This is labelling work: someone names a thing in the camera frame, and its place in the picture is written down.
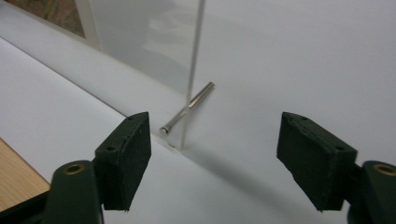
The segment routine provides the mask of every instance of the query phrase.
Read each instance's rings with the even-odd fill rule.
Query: wooden board
[[[0,138],[0,212],[50,189],[50,184]]]
[[[6,2],[85,37],[75,0],[6,0]]]

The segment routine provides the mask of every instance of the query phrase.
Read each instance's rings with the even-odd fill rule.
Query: white surface
[[[193,113],[188,160],[153,144],[158,157],[152,158],[142,183],[147,191],[138,191],[138,212],[131,219],[346,223],[345,213],[317,213],[276,159],[280,115],[294,112],[319,123],[359,151],[358,164],[395,164],[395,9],[385,0],[208,1],[195,89],[207,81],[217,87]],[[1,24],[0,35],[18,40],[12,31]],[[88,63],[96,62],[93,54],[86,54]],[[88,68],[85,74],[94,80]],[[109,89],[98,92],[111,100]]]
[[[92,47],[99,49],[98,34],[96,32],[95,22],[93,21],[89,0],[78,0],[75,2],[87,42]]]
[[[0,136],[48,180],[64,163],[91,160],[123,120],[2,39],[0,62]],[[291,198],[282,203],[283,197],[266,187],[257,192],[234,188],[152,142],[152,158],[131,212],[105,212],[105,218],[106,223],[309,223],[304,220],[310,217],[327,223]]]
[[[185,95],[6,2],[0,2],[0,37],[125,116],[149,111],[151,132],[157,135],[186,104]],[[173,134],[177,146],[180,136]]]

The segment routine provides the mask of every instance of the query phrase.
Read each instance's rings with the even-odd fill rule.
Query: transparent plastic panel
[[[198,0],[89,2],[103,52],[187,94]]]
[[[148,111],[151,132],[180,149],[185,118],[168,135],[159,130],[191,98],[199,4],[199,0],[81,0],[77,7],[86,33],[82,39],[5,3],[0,36],[122,115]]]

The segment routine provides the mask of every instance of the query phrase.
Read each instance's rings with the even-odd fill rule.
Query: brass insert
[[[388,166],[385,164],[377,164],[374,168],[383,175],[393,175],[396,176],[396,169],[392,166]]]
[[[75,174],[78,174],[79,172],[83,171],[84,169],[85,169],[85,166],[82,164],[72,164],[72,165],[69,165],[68,167],[64,168],[64,174],[75,175]]]

